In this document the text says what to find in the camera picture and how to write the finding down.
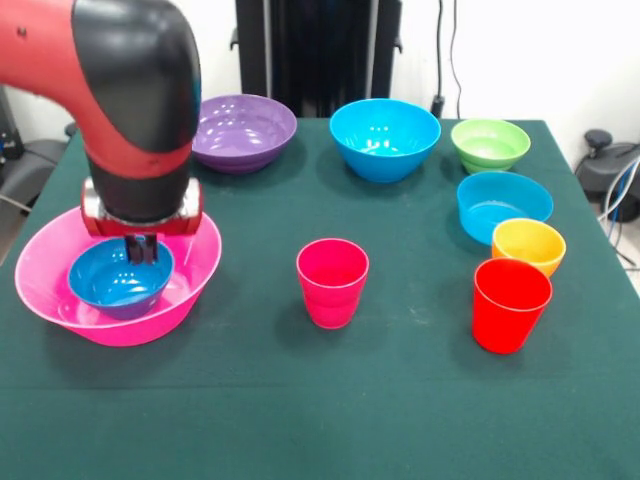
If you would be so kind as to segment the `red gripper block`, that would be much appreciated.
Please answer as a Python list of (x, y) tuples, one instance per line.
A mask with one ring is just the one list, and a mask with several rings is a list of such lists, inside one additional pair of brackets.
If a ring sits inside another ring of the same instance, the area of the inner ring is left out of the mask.
[[(125, 236), (127, 260), (131, 264), (153, 264), (158, 258), (155, 234), (192, 235), (199, 227), (203, 214), (202, 188), (197, 179), (190, 179), (181, 204), (175, 214), (158, 222), (132, 223), (117, 219), (107, 212), (95, 190), (93, 180), (85, 179), (82, 189), (81, 215), (91, 236)], [(135, 234), (144, 236), (143, 247)]]

